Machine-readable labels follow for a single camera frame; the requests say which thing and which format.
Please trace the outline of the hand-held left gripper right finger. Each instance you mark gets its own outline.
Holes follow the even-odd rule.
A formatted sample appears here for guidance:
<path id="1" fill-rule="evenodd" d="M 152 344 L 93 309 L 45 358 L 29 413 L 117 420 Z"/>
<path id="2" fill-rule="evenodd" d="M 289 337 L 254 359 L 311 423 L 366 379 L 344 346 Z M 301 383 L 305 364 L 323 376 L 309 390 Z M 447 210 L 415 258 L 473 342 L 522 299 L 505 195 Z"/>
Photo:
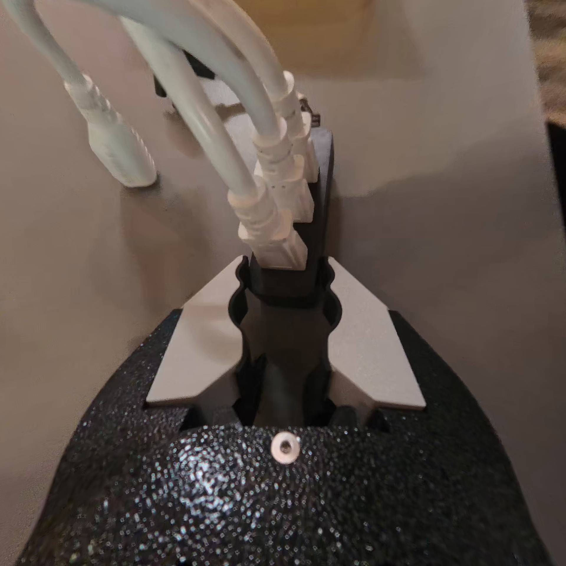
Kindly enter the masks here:
<path id="1" fill-rule="evenodd" d="M 361 421 L 375 409 L 422 411 L 427 404 L 389 309 L 336 259 L 330 291 L 341 316 L 328 337 L 329 399 Z"/>

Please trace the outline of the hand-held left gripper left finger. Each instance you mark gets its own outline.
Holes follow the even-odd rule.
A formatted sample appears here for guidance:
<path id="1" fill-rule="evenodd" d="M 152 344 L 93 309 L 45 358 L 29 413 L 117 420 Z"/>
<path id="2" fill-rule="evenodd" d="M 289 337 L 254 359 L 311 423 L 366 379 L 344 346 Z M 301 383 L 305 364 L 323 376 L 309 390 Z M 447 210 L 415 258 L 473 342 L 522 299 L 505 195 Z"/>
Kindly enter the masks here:
<path id="1" fill-rule="evenodd" d="M 237 256 L 183 306 L 145 399 L 151 407 L 232 407 L 243 336 L 229 315 L 239 288 Z"/>

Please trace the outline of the black power strip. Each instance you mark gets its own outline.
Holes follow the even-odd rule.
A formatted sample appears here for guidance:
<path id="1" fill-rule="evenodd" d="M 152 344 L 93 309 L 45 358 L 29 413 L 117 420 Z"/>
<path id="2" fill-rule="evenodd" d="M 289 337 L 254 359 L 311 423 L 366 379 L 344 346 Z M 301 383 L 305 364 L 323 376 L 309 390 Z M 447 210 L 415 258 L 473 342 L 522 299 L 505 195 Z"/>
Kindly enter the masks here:
<path id="1" fill-rule="evenodd" d="M 322 313 L 331 329 L 335 329 L 342 315 L 342 307 L 330 283 L 335 278 L 325 254 L 329 204 L 335 147 L 331 131 L 324 127 L 314 131 L 315 155 L 319 160 L 319 175 L 309 189 L 314 199 L 314 218 L 311 223 L 299 223 L 296 230 L 308 248 L 307 265 L 304 271 L 283 271 L 259 267 L 254 256 L 244 258 L 236 268 L 239 287 L 231 296 L 228 313 L 237 329 L 249 310 L 246 291 L 260 301 L 280 310 L 311 310 L 321 305 Z M 261 353 L 252 359 L 250 342 L 242 334 L 242 358 L 234 371 L 238 397 L 233 407 L 241 423 L 253 424 L 259 412 L 260 401 L 265 392 L 268 357 Z M 300 409 L 304 426 L 327 427 L 336 410 L 329 398 L 330 363 L 328 358 L 328 338 L 315 367 L 301 380 Z"/>

